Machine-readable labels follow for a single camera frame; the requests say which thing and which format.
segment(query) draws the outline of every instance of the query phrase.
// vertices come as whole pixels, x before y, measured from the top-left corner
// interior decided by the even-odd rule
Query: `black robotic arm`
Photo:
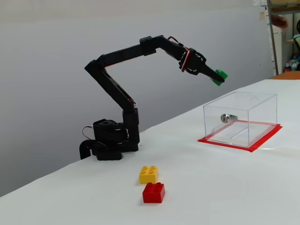
[[[168,39],[164,36],[142,38],[139,45],[101,55],[85,67],[85,70],[123,109],[123,123],[105,119],[95,122],[93,124],[95,140],[82,142],[79,149],[81,159],[89,157],[90,150],[98,160],[120,160],[122,159],[121,152],[138,151],[139,117],[135,102],[109,76],[105,67],[139,56],[154,54],[157,48],[161,48],[179,61],[182,72],[187,71],[193,75],[202,73],[218,82],[224,82],[223,77],[205,64],[206,59],[203,55],[192,48],[186,48],[181,43],[171,41],[170,38],[172,37]]]

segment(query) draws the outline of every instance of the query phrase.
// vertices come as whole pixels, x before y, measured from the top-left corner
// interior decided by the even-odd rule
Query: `transparent acrylic box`
[[[249,148],[277,125],[276,94],[234,92],[203,110],[205,136],[211,142]]]

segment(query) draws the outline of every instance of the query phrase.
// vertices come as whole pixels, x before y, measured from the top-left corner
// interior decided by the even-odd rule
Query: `gray wall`
[[[231,2],[240,8],[200,11],[195,4],[192,10],[182,5],[180,12],[166,10],[165,4],[161,12],[115,18],[113,12],[64,20],[39,13],[42,19],[34,22],[25,16],[18,22],[2,18],[0,196],[79,160],[83,126],[103,118],[121,121],[121,109],[83,69],[103,53],[136,45],[148,35],[173,35],[229,75],[218,87],[202,75],[181,73],[178,62],[163,51],[110,67],[108,72],[138,103],[141,131],[271,77],[268,33],[259,20],[263,9]]]

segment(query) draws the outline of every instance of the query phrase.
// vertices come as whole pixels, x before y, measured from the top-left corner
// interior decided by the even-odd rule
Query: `red wire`
[[[168,40],[170,40],[170,39],[173,39],[174,41],[176,41],[177,43],[179,43],[178,40],[177,40],[176,38],[174,38],[173,36],[170,36],[170,37],[168,38]]]
[[[189,48],[185,47],[185,49],[187,49],[188,52],[187,52],[187,56],[186,56],[186,58],[185,58],[185,60],[184,60],[184,62],[183,62],[182,68],[181,68],[181,71],[182,71],[182,72],[184,72],[184,70],[186,69],[186,64],[187,64],[187,62],[188,62],[189,55],[190,55],[190,53],[191,53],[191,50],[190,50]]]
[[[87,137],[87,136],[83,133],[83,130],[84,130],[85,128],[92,128],[92,127],[91,127],[91,126],[85,126],[84,128],[82,128],[82,134],[83,134],[83,136],[85,136],[87,139],[91,140],[89,137]]]

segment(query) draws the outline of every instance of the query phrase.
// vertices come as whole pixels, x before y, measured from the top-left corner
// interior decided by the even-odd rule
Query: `yellow lego brick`
[[[140,184],[156,184],[158,180],[158,169],[155,166],[146,167],[143,166],[140,172]]]

